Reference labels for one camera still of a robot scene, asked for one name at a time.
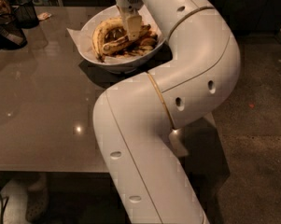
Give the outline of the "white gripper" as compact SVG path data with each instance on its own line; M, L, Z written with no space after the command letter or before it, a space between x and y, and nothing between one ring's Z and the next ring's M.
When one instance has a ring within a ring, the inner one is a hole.
M115 0L119 7L124 30L130 41L135 41L140 36L142 17L138 10L143 6L142 0Z

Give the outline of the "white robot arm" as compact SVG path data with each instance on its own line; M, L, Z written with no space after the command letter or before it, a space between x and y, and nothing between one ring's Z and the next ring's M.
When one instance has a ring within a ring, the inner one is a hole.
M209 224L167 139L228 98L239 47L207 0L142 2L173 58L101 94L93 109L98 146L132 224Z

